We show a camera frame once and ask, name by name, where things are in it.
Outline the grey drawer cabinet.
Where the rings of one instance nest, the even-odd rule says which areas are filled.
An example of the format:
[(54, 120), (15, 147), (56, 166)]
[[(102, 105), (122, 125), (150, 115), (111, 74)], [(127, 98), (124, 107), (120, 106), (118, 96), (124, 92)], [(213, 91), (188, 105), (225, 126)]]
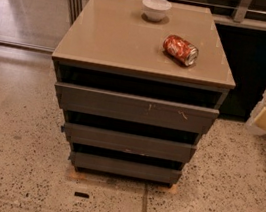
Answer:
[[(147, 20), (141, 7), (141, 0), (89, 0), (52, 54), (57, 82), (219, 110), (235, 83), (210, 10), (174, 4), (166, 18), (155, 23)], [(184, 66), (164, 50), (169, 35), (197, 47), (198, 58), (192, 66)], [(86, 125), (196, 147), (204, 135), (69, 110), (63, 113), (64, 125)], [(70, 153), (181, 173), (188, 163), (67, 140)]]

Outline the grey bottom drawer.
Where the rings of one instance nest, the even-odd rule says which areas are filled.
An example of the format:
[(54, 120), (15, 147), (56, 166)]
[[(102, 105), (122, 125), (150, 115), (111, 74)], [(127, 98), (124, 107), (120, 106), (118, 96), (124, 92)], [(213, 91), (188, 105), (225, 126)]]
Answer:
[(77, 168), (148, 179), (148, 181), (166, 184), (175, 184), (182, 174), (179, 170), (78, 152), (72, 152), (70, 160), (73, 166)]

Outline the grey drawer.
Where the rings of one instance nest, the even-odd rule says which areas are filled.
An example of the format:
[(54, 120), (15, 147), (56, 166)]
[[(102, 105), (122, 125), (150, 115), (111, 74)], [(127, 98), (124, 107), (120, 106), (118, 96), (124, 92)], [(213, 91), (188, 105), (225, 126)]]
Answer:
[(72, 152), (70, 160), (73, 166), (77, 168), (148, 179), (148, 181), (166, 184), (175, 184), (182, 174), (179, 170), (78, 152)]
[(102, 149), (180, 161), (190, 161), (196, 146), (182, 142), (92, 128), (86, 125), (66, 123), (63, 130), (73, 143), (100, 147)]
[(215, 109), (59, 82), (55, 88), (63, 110), (200, 134), (208, 132), (219, 115)]

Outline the grey top drawer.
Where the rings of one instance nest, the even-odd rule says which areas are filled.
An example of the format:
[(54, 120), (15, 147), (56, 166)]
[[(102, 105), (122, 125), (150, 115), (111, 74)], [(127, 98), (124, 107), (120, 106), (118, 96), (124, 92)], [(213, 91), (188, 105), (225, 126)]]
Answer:
[(63, 110), (200, 134), (208, 132), (219, 115), (215, 109), (59, 82), (55, 88)]

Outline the red soda can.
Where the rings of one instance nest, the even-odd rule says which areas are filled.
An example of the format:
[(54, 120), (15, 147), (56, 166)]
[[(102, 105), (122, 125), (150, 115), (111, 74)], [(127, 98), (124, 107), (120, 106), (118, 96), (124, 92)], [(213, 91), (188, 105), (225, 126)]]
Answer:
[(184, 66), (192, 66), (198, 58), (199, 50), (189, 41), (178, 35), (169, 35), (163, 42), (163, 48)]

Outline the white ceramic bowl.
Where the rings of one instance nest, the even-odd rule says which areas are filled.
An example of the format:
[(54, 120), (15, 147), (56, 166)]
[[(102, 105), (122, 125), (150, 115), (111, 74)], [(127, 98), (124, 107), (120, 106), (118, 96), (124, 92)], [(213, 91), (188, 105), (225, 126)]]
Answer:
[(172, 8), (168, 0), (143, 0), (143, 12), (149, 21), (161, 21)]

